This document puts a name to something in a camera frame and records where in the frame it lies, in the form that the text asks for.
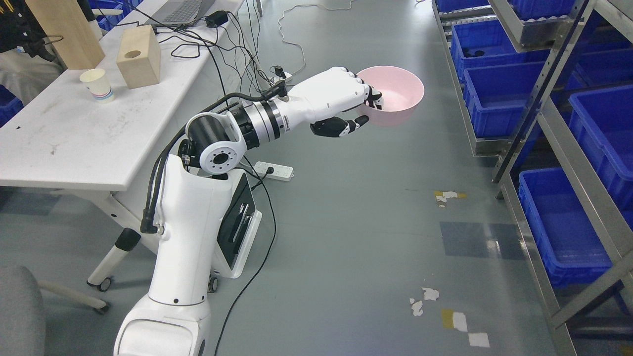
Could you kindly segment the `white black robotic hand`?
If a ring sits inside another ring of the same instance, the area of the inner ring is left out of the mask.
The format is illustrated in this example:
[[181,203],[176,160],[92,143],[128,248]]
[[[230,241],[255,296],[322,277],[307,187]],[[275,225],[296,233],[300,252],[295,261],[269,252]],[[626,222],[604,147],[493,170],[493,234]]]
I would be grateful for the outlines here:
[[308,123],[314,135],[338,138],[354,133],[368,122],[367,115],[354,120],[337,117],[362,104],[382,110],[382,92],[346,68],[332,67],[296,84],[288,92],[287,101],[279,102],[277,107],[286,132]]

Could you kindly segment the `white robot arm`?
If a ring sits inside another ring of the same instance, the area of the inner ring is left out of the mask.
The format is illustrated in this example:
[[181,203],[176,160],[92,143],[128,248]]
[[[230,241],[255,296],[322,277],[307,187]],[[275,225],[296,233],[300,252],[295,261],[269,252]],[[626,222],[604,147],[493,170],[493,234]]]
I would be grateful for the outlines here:
[[159,237],[156,265],[147,295],[118,331],[116,356],[204,352],[213,272],[240,276],[262,218],[235,167],[248,149],[291,127],[277,104],[288,100],[287,90],[242,99],[226,114],[208,107],[192,117],[174,137],[178,153],[170,143],[154,164],[140,230]]

